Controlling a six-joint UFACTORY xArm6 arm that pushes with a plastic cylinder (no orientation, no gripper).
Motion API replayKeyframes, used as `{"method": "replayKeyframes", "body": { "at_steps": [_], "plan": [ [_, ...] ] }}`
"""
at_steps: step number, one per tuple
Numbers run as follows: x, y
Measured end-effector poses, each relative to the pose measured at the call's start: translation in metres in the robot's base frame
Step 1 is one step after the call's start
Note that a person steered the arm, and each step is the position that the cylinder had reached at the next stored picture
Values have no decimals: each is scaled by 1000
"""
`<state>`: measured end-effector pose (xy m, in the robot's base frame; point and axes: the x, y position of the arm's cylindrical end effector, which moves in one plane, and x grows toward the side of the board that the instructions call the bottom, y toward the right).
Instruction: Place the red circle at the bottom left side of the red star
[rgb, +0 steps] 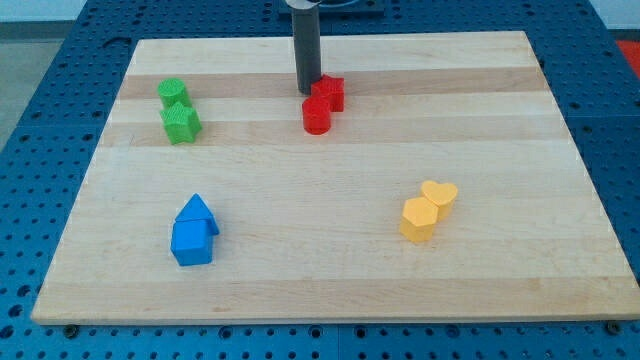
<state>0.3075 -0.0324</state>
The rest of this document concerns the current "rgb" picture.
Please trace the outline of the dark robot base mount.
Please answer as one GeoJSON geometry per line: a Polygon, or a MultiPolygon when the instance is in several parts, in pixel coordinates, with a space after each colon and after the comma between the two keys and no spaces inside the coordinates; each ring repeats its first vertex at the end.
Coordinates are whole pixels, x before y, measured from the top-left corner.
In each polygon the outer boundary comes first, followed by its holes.
{"type": "Polygon", "coordinates": [[[291,17],[292,6],[303,10],[317,8],[321,19],[350,19],[356,17],[380,17],[385,13],[385,0],[278,0],[274,9],[279,20],[291,17]]]}

